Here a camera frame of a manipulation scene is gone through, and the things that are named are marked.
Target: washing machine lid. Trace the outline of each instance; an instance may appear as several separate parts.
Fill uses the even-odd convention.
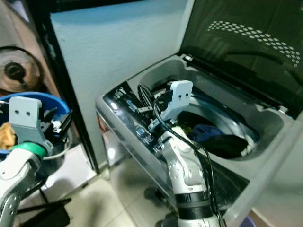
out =
[[[296,117],[303,109],[298,0],[196,0],[180,52]]]

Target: washing machine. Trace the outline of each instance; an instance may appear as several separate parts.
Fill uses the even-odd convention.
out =
[[[158,144],[161,134],[149,131],[155,116],[138,89],[145,87],[156,96],[172,81],[192,81],[190,104],[173,124],[192,140],[211,130],[229,138],[212,140],[208,135],[204,142],[214,165],[219,208],[227,226],[239,226],[300,143],[301,13],[299,2],[267,2],[271,14],[259,11],[258,16],[251,12],[260,9],[260,2],[228,2],[195,1],[179,52],[125,75],[123,83],[102,91],[96,109],[176,207]],[[285,9],[292,15],[285,18]],[[291,34],[297,34],[292,37],[287,33],[290,23]]]

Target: dark tinted lid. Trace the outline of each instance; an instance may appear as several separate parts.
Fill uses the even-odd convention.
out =
[[[303,109],[303,2],[196,0],[187,52],[283,104]]]

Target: white cord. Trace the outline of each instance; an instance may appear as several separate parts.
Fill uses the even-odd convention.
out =
[[[57,159],[57,158],[60,158],[60,157],[64,156],[66,154],[66,152],[71,149],[72,133],[71,133],[70,130],[67,131],[67,138],[68,138],[67,146],[66,146],[66,148],[62,152],[60,152],[59,154],[56,154],[56,155],[45,157],[45,158],[43,158],[43,161],[54,160],[54,159]]]

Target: white wall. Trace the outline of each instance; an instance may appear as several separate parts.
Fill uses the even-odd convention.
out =
[[[99,163],[105,160],[105,153],[95,97],[176,53],[192,5],[193,0],[144,0],[52,14],[54,30]]]

